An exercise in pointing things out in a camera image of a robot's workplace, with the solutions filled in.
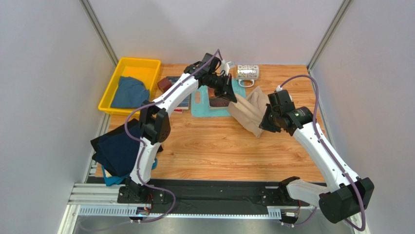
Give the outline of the beige t shirt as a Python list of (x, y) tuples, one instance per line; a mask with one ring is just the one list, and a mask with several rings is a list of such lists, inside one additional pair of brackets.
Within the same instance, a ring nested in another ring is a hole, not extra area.
[(237, 102), (230, 102), (227, 108), (228, 113), (235, 118), (247, 131), (259, 138), (263, 129), (260, 124), (269, 104), (267, 95), (261, 87), (254, 88), (247, 97), (235, 94)]

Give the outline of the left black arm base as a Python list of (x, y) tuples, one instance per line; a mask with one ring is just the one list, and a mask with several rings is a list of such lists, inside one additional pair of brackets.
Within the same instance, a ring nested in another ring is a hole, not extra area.
[(138, 189), (122, 186), (118, 191), (117, 202), (121, 204), (163, 204), (165, 195), (164, 191), (145, 186)]

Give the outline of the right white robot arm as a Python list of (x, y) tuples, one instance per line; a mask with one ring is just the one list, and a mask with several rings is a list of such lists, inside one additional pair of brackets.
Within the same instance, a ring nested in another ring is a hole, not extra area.
[(286, 131), (311, 156), (326, 185), (305, 182), (292, 176), (279, 183), (283, 202), (300, 200), (319, 208), (331, 222), (338, 223), (360, 213), (364, 215), (374, 191), (370, 178), (361, 178), (327, 142), (307, 107), (296, 108), (287, 90), (279, 88), (268, 95), (260, 128), (269, 132)]

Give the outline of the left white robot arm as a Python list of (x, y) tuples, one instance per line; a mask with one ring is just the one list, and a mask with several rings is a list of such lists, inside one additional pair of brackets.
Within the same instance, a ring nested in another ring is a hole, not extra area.
[(131, 134), (127, 126), (124, 129), (127, 136), (139, 142), (137, 159), (129, 179), (138, 188), (150, 187), (147, 182), (151, 178), (153, 161), (162, 142), (170, 135), (170, 116), (186, 97), (206, 86), (213, 88), (217, 97), (237, 101), (229, 69), (216, 73), (223, 64), (220, 50), (214, 54), (206, 53), (201, 61), (187, 66), (179, 80), (164, 94), (132, 111), (132, 114), (140, 113), (139, 136)]

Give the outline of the dark orange cover book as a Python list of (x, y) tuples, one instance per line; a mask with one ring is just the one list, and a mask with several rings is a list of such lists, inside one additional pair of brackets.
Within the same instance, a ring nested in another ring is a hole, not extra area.
[(214, 91), (215, 90), (213, 88), (207, 88), (209, 108), (211, 110), (227, 108), (229, 106), (230, 101), (223, 99), (221, 97), (216, 97)]

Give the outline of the white mug yellow inside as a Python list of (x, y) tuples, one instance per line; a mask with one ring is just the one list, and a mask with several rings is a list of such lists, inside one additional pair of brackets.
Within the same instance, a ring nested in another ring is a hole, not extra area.
[(250, 88), (254, 86), (255, 81), (259, 79), (260, 68), (257, 64), (237, 64), (238, 85), (242, 88)]

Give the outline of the teal cutting board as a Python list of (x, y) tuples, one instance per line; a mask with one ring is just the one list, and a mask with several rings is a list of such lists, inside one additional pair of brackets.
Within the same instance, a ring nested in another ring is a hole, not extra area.
[(208, 105), (208, 87), (202, 86), (191, 94), (191, 114), (194, 117), (229, 117), (227, 108), (211, 110)]

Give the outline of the nineteen eighty-four book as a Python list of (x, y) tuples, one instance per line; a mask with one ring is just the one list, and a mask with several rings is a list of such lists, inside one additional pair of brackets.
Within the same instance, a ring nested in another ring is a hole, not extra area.
[[(166, 79), (174, 85), (180, 77), (177, 76), (167, 76)], [(174, 112), (182, 113), (184, 110), (189, 110), (190, 108), (190, 95), (187, 96), (175, 109)]]

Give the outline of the brown wooden cube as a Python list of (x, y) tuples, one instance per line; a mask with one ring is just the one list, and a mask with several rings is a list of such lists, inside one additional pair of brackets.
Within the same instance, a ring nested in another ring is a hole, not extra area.
[(170, 87), (172, 87), (172, 82), (165, 77), (158, 81), (157, 87), (162, 93), (165, 93)]

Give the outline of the yellow plastic bin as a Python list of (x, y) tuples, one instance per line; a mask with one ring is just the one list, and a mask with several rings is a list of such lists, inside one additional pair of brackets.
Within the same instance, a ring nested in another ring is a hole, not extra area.
[(101, 98), (98, 110), (109, 115), (119, 116), (128, 116), (133, 111), (133, 108), (111, 107), (121, 77), (132, 77), (143, 82), (145, 88), (150, 92), (150, 100), (153, 100), (156, 96), (156, 83), (159, 81), (160, 69), (161, 61), (157, 59), (121, 58)]

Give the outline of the blue shirt in bin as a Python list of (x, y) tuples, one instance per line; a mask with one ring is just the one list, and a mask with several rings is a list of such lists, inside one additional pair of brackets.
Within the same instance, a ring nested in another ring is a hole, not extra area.
[(142, 81), (132, 77), (120, 77), (111, 108), (135, 109), (149, 98), (150, 91)]

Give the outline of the black table edge strip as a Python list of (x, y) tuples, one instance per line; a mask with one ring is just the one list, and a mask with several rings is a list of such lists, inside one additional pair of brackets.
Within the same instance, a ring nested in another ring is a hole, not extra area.
[[(131, 205), (138, 208), (147, 205), (153, 214), (172, 207), (172, 215), (265, 215), (269, 206), (261, 204), (259, 188), (272, 186), (282, 190), (283, 186), (282, 182), (175, 179), (151, 179), (149, 184), (166, 193), (164, 203)], [(120, 186), (110, 187), (115, 196), (111, 203), (121, 205), (117, 197), (122, 186), (138, 189), (128, 178), (124, 179)]]

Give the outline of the navy folded shirt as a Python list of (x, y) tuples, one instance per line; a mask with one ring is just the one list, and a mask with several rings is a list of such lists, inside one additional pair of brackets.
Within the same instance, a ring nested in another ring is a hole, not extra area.
[(95, 151), (92, 159), (110, 175), (123, 177), (133, 170), (140, 143), (127, 135), (123, 125), (92, 139), (90, 143)]

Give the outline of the teal folded shirt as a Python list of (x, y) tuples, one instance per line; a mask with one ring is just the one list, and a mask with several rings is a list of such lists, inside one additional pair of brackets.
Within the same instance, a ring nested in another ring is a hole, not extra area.
[(124, 179), (126, 179), (129, 176), (129, 174), (122, 176), (122, 177), (118, 177), (118, 176), (112, 176), (109, 178), (106, 178), (104, 175), (104, 182), (106, 184), (106, 186), (112, 186), (112, 185), (119, 185), (122, 183), (122, 181), (124, 181)]

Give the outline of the aluminium rail frame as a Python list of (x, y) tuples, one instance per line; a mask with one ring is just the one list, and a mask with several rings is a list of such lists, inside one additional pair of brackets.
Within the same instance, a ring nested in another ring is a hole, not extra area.
[(352, 229), (358, 217), (342, 219), (322, 212), (317, 202), (288, 196), (283, 181), (151, 179), (142, 186), (125, 178), (107, 186), (104, 179), (88, 179), (74, 185), (59, 233), (69, 234), (80, 216), (124, 216), (131, 222), (145, 217), (274, 219), (294, 228), (309, 221), (333, 232)]

